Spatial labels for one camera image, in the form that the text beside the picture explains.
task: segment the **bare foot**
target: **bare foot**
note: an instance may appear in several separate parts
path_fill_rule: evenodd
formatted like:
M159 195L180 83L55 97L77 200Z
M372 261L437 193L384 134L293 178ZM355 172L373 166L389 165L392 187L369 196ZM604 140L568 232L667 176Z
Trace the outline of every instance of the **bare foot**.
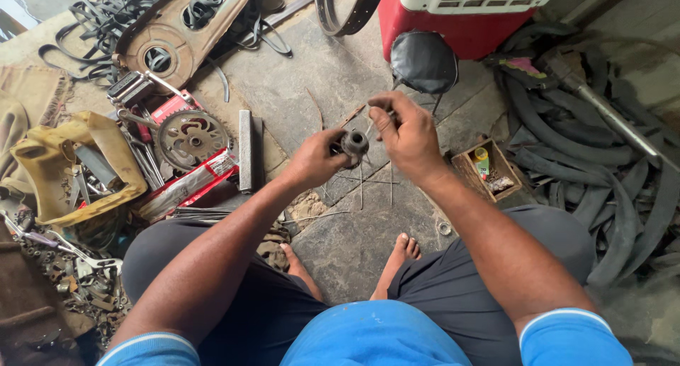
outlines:
M321 296L321 291L319 290L319 287L314 283L314 280L311 279L311 276L310 274L307 273L305 266L302 265L300 259L297 258L295 252L293 252L293 248L291 248L290 245L288 244L279 245L281 246L281 248L283 248L285 257L288 259L288 262L290 263L290 267L288 268L288 274L296 275L302 278L302 281L304 281L305 284L307 284L307 287L310 288L312 297L316 298L321 302L324 302L324 298Z
M396 271L404 264L407 258L414 258L420 260L420 246L414 238L410 238L406 233L402 233L396 238L395 249L387 259L383 274L380 275L378 286L375 287L375 292L370 296L370 300L387 299L387 288L390 287L392 279L395 277Z

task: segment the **knee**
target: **knee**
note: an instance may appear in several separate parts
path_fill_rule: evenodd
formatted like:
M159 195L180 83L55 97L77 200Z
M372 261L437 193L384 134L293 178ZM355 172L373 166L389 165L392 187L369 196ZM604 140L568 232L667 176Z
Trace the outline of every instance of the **knee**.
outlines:
M137 302L151 281L177 254L211 226L187 220L156 223L142 231L128 248L123 259L122 279L133 302Z
M595 261L595 242L572 214L547 205L522 205L503 212L559 258L580 283L585 283Z

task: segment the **hand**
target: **hand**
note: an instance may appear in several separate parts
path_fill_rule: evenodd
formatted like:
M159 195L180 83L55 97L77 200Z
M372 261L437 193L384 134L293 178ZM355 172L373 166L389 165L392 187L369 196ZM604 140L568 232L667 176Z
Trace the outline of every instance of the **hand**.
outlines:
M437 131L430 113L401 91L381 92L369 99L369 116L385 142L392 162L418 186L449 170L439 154ZM385 108L395 111L396 120Z
M344 133L342 128L336 128L305 139L281 175L305 190L324 184L342 167L350 165L347 154L330 155L330 144Z

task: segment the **yellow bottle cap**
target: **yellow bottle cap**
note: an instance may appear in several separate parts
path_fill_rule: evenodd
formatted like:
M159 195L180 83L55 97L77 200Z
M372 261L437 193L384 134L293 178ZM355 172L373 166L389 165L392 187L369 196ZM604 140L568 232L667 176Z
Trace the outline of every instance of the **yellow bottle cap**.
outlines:
M488 157L489 153L486 152L486 149L484 147L479 147L475 149L475 158L477 158L477 160L483 161Z

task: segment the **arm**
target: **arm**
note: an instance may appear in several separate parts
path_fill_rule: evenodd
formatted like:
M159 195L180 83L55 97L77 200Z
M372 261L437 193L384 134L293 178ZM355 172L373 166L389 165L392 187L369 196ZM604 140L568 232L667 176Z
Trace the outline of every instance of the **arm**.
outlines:
M302 191L324 184L348 163L347 155L331 157L328 149L341 132L326 130L305 140L281 175L181 251L149 285L109 349L153 331L198 346L225 315L276 217Z
M539 314L557 308L594 311L583 288L541 243L448 170L427 110L402 92L386 92L371 106L391 105L396 123L380 107L370 117L395 163L444 211L465 242L482 281L512 319L517 333Z

